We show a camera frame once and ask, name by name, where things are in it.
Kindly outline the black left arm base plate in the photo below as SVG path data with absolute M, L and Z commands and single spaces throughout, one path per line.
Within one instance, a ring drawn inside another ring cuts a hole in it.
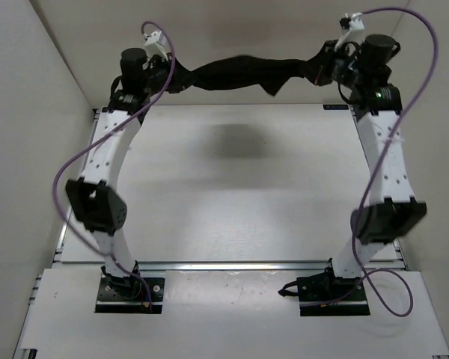
M 161 314 L 165 294 L 164 277 L 144 277 L 143 283 L 133 277 L 113 277 L 101 268 L 102 276 L 97 291 L 96 313 Z

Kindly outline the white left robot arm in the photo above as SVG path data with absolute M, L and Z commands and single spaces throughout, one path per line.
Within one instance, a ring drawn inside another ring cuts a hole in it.
M 79 178 L 65 185 L 75 219 L 104 257 L 102 272 L 108 285 L 126 298 L 146 292 L 148 285 L 124 237 L 127 205 L 117 193 L 117 180 L 152 99 L 171 84 L 176 66 L 170 52 L 150 55 L 138 48 L 122 51 L 121 75 L 113 81 L 109 103 L 98 117 L 100 133 L 94 138 L 88 162 Z

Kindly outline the black skirt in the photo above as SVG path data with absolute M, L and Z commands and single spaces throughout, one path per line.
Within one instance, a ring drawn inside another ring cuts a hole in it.
M 299 59 L 274 60 L 250 55 L 237 55 L 187 70 L 177 64 L 169 93 L 180 93 L 190 87 L 202 90 L 235 90 L 258 85 L 270 96 L 276 96 L 291 78 L 314 82 L 319 66 Z

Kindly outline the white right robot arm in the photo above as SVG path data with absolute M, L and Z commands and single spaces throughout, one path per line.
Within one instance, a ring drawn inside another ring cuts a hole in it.
M 399 120 L 399 89 L 389 83 L 388 62 L 400 51 L 392 37 L 372 34 L 353 52 L 343 40 L 329 40 L 317 61 L 316 85 L 336 82 L 351 91 L 349 105 L 370 179 L 350 218 L 352 238 L 331 258 L 321 293 L 338 299 L 357 281 L 363 266 L 395 239 L 405 236 L 426 215 L 427 205 L 415 197 L 404 155 Z

